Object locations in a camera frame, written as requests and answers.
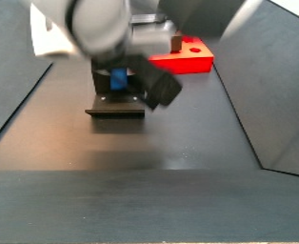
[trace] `dark gray floor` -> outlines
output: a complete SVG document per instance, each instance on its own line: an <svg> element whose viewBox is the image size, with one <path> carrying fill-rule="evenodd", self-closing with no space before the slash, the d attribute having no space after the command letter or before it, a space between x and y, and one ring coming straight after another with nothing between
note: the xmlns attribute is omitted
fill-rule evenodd
<svg viewBox="0 0 299 244"><path fill-rule="evenodd" d="M0 139L0 170L257 169L216 73L180 80L145 120L93 120L89 64L57 64Z"/></svg>
<svg viewBox="0 0 299 244"><path fill-rule="evenodd" d="M145 120L93 120L56 64L0 137L0 243L299 241L299 178L259 169L215 71Z"/></svg>

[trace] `red object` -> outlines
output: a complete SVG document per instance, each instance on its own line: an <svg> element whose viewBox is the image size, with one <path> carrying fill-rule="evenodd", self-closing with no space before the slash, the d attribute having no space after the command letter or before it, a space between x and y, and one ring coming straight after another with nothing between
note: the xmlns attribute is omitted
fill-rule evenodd
<svg viewBox="0 0 299 244"><path fill-rule="evenodd" d="M211 72L213 53L197 37L182 37L182 48L177 53L154 55L149 61L173 74Z"/></svg>

